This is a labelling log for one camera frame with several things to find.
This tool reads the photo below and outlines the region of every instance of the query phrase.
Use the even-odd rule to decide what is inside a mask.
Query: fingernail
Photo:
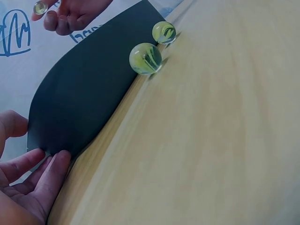
[[[57,154],[57,158],[63,159],[63,160],[71,160],[71,153],[67,150],[62,150]]]
[[[54,15],[52,13],[47,13],[46,18],[45,18],[45,22],[53,23],[53,22],[55,22],[55,19],[56,19],[56,15]]]

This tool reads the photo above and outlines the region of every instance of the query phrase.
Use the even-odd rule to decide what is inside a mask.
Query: blue handwriting
[[[9,28],[9,33],[8,36],[6,36],[5,31],[6,28]],[[27,39],[27,45],[22,42],[22,39]],[[2,25],[0,25],[0,40],[2,39],[2,46],[3,46],[3,52],[1,52],[1,47],[0,47],[0,56],[12,56],[12,55],[19,55],[22,53],[26,53],[30,51],[30,25],[29,25],[29,20],[27,15],[20,9],[14,9],[10,10],[5,14],[3,17]],[[19,50],[17,51],[12,51],[12,42],[16,43],[16,46]]]

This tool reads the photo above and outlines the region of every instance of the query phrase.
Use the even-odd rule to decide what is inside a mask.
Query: light wood surface
[[[49,224],[299,223],[300,1],[188,2],[167,63],[78,158]]]

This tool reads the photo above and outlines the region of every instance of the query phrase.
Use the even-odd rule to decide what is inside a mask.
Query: blue ink drawing
[[[20,9],[10,10],[0,24],[0,56],[29,52],[29,46],[30,25],[27,15]]]

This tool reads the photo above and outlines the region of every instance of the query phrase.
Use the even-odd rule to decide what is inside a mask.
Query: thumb
[[[48,9],[50,9],[56,2],[58,2],[58,0],[41,0],[41,2],[46,4],[48,6]],[[32,13],[31,19],[33,21],[37,21],[37,20],[41,19],[43,16],[44,16],[44,14],[37,15],[35,13]]]

